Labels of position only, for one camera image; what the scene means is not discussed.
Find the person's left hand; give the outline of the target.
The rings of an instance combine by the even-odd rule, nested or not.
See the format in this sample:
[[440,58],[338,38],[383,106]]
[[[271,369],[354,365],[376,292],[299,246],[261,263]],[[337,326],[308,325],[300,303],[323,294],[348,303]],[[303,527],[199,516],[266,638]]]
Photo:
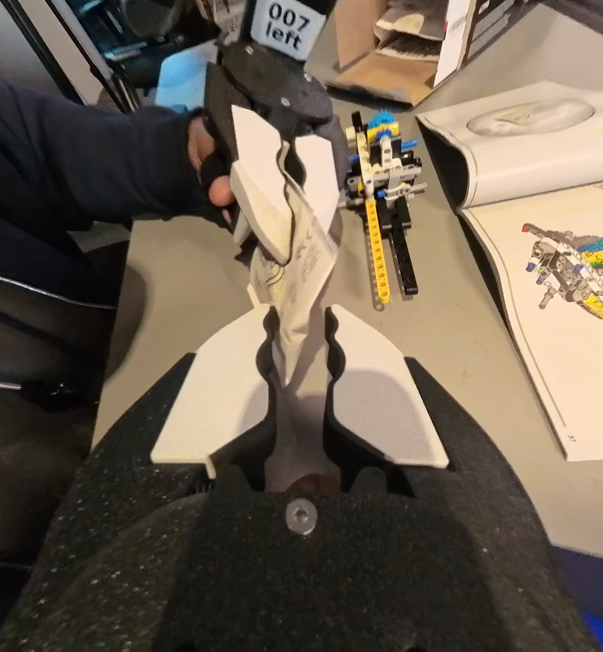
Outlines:
[[190,113],[186,149],[213,219],[233,233],[237,203],[230,186],[230,165],[209,131],[203,108]]

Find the brown cardboard box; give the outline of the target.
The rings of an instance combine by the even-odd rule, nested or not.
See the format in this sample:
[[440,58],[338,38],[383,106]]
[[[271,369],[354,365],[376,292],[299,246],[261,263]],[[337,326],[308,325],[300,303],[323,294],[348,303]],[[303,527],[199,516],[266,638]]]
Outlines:
[[332,86],[416,106],[433,92],[450,1],[338,1]]

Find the person's left forearm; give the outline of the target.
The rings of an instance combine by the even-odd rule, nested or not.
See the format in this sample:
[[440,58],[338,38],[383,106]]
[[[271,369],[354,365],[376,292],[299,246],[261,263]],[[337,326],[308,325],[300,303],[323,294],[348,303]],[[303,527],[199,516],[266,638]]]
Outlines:
[[208,216],[193,113],[118,113],[0,82],[0,218],[47,238],[94,222]]

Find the partly built lego model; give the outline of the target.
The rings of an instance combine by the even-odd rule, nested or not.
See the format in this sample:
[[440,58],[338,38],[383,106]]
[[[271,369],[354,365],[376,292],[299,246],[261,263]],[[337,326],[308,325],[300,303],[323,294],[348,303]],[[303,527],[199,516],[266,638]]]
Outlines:
[[395,259],[401,293],[415,297],[419,286],[406,235],[412,226],[410,201],[427,188],[418,182],[422,162],[415,154],[417,141],[405,141],[395,116],[386,110],[368,122],[353,112],[345,134],[351,154],[344,207],[358,213],[366,226],[378,302],[386,305],[391,299],[384,242]]

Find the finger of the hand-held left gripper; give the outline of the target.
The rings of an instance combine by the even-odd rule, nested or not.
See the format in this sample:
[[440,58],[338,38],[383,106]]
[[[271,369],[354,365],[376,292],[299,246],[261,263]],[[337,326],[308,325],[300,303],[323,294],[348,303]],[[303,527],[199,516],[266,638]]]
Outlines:
[[309,213],[329,233],[340,196],[332,145],[318,135],[303,135],[294,140],[292,152],[304,173],[302,182],[292,182],[293,233]]
[[238,204],[233,241],[243,247],[254,236],[269,257],[286,266],[294,218],[286,195],[290,175],[285,161],[296,134],[286,140],[256,111],[237,104],[232,105],[231,116],[237,157],[230,169],[230,187]]

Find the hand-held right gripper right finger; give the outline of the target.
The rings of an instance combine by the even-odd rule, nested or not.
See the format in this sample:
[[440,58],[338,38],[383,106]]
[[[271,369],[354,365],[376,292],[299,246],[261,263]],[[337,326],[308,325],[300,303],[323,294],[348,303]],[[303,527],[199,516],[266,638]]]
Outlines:
[[444,469],[449,457],[403,353],[340,305],[325,310],[325,414],[361,449],[396,466]]

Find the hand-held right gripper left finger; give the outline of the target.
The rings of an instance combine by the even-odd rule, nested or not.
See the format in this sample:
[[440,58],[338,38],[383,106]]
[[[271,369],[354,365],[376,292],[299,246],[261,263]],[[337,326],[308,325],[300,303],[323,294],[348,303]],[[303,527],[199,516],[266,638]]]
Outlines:
[[264,478],[276,442],[272,336],[276,320],[259,305],[207,339],[193,356],[150,454],[154,464],[198,464],[215,479],[237,465]]

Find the small white paper bag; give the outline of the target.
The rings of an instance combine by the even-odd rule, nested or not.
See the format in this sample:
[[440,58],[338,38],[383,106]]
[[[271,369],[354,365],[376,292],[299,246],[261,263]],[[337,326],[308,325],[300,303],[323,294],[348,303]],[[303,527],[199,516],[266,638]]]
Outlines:
[[278,264],[260,242],[250,263],[250,285],[258,303],[273,306],[279,318],[273,359],[283,386],[295,374],[310,330],[311,311],[332,273],[339,248],[330,230],[340,190],[323,199],[289,190],[294,234],[288,264]]

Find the light blue cloth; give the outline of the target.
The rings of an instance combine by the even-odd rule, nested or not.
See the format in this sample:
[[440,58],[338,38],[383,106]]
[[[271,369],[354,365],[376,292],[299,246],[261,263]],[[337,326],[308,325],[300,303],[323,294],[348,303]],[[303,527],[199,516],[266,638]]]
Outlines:
[[177,52],[161,63],[154,104],[176,111],[204,105],[206,69],[214,63],[217,46],[209,41]]

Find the lego instruction booklet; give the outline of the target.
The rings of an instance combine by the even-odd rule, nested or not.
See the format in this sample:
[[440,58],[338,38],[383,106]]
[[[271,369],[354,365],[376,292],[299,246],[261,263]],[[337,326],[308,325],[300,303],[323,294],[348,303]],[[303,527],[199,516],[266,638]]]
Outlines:
[[603,461],[603,92],[542,81],[417,115],[568,461]]

